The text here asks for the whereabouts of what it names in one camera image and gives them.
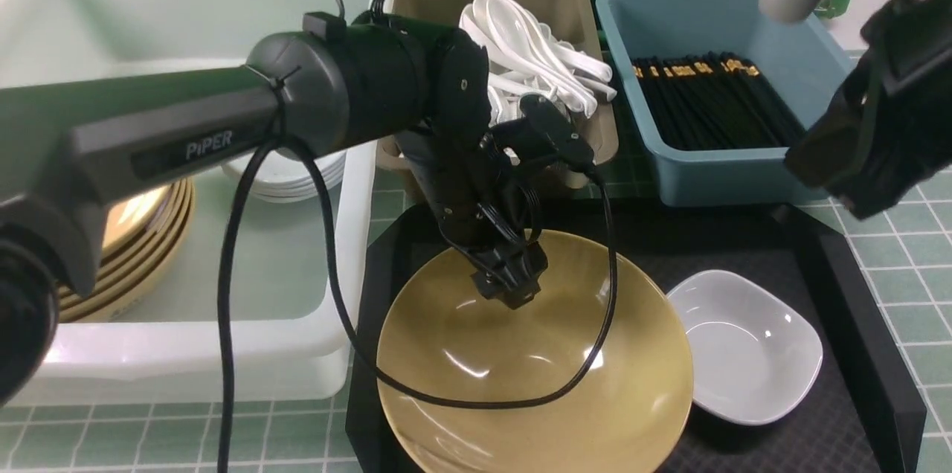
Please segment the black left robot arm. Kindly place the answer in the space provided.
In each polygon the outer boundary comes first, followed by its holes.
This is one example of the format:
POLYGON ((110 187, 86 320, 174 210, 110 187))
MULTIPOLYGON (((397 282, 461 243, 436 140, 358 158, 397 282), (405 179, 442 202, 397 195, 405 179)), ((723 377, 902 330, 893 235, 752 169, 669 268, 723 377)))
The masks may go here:
POLYGON ((89 295, 109 209, 246 153, 216 263, 217 331, 146 341, 149 353, 216 350, 234 400, 236 246, 253 175, 269 153, 316 174, 317 158, 394 135, 443 238, 486 299, 518 308, 547 258, 524 235, 512 165, 489 127, 489 56, 459 27, 386 13, 347 25, 306 13, 245 64, 2 90, 2 402, 57 336, 57 286, 89 295))

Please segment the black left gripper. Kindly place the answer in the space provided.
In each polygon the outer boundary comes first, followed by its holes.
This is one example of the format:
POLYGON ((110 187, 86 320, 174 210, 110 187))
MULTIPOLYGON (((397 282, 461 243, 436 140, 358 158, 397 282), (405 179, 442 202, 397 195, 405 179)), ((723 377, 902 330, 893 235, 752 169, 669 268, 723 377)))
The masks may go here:
POLYGON ((493 138, 415 129, 405 133, 405 157, 443 239, 474 266, 480 296, 510 309, 530 303, 548 266, 538 206, 493 138))

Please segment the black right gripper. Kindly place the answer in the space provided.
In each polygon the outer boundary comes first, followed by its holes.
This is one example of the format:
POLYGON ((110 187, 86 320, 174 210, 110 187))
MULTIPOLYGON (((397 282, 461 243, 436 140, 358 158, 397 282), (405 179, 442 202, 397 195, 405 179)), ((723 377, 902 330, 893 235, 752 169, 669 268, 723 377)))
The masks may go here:
POLYGON ((891 0, 861 36, 866 53, 785 167, 867 219, 950 164, 950 0, 891 0))

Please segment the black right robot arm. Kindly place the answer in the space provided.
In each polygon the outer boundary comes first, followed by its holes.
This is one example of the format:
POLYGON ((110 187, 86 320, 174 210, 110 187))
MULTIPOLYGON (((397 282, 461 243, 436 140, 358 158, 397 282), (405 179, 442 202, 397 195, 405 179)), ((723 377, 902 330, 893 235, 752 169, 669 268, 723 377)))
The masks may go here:
POLYGON ((866 53, 785 167, 863 221, 950 165, 950 0, 889 0, 866 53))

